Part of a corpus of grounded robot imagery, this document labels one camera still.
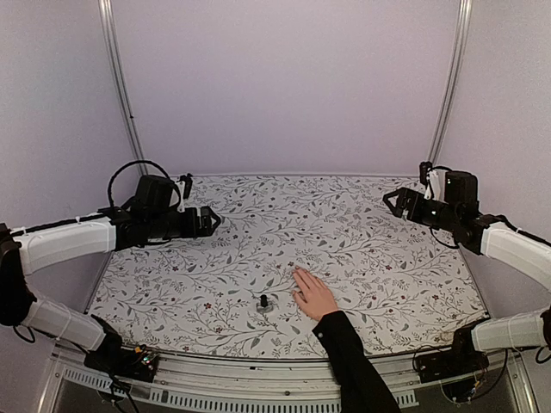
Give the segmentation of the black sleeved forearm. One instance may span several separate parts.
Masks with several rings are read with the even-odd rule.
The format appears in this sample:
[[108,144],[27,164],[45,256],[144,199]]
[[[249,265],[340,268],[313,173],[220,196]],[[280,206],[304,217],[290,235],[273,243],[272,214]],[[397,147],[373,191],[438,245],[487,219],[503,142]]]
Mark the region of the black sleeved forearm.
[[343,311],[324,315],[313,329],[340,386],[342,412],[399,412],[386,383],[364,354],[360,336]]

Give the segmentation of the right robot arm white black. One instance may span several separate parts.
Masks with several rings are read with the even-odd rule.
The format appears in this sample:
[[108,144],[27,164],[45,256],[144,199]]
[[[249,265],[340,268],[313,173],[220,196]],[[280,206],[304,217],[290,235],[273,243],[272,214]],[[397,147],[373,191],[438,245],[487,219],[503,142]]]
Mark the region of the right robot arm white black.
[[[480,212],[477,177],[423,162],[419,166],[423,193],[398,188],[383,195],[383,202],[398,217],[448,232],[452,249],[464,247],[478,256],[502,262],[550,289],[550,242],[515,227],[504,215]],[[479,359],[479,352],[501,348],[550,346],[550,309],[490,318],[455,332],[455,349],[445,367],[463,375]]]

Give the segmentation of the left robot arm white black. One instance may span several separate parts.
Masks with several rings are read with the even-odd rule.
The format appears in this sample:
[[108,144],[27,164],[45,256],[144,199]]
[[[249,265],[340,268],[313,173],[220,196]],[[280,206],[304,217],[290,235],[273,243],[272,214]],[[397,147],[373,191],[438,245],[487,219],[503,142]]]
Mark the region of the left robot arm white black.
[[82,256],[110,253],[173,239],[211,237],[221,223],[210,206],[183,208],[193,184],[146,175],[122,206],[39,225],[29,230],[1,227],[1,324],[25,326],[93,353],[109,373],[128,364],[121,337],[104,321],[32,293],[27,276]]

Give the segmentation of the person's bare hand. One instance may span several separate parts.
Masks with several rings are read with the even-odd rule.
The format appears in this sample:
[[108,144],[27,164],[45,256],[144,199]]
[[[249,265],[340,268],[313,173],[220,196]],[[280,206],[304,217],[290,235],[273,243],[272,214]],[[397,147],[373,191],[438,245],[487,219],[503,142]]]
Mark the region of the person's bare hand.
[[338,311],[332,292],[320,279],[300,267],[294,269],[293,277],[297,287],[292,296],[308,317],[320,321],[323,316]]

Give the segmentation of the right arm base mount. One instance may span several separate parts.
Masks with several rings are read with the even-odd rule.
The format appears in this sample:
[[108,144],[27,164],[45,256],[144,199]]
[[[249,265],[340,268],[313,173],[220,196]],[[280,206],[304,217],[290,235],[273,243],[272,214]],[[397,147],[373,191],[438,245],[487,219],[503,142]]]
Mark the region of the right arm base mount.
[[413,356],[412,367],[422,383],[450,379],[489,367],[487,356],[474,349],[472,330],[473,327],[458,329],[450,349]]

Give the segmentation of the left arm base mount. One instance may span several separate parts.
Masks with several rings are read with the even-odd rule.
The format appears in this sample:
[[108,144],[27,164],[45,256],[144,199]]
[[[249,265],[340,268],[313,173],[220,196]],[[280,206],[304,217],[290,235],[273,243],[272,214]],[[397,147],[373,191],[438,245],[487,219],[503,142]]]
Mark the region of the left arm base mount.
[[100,317],[91,317],[102,326],[106,336],[97,350],[87,351],[84,365],[114,376],[152,383],[158,370],[158,352],[145,344],[124,348],[121,336],[113,327]]

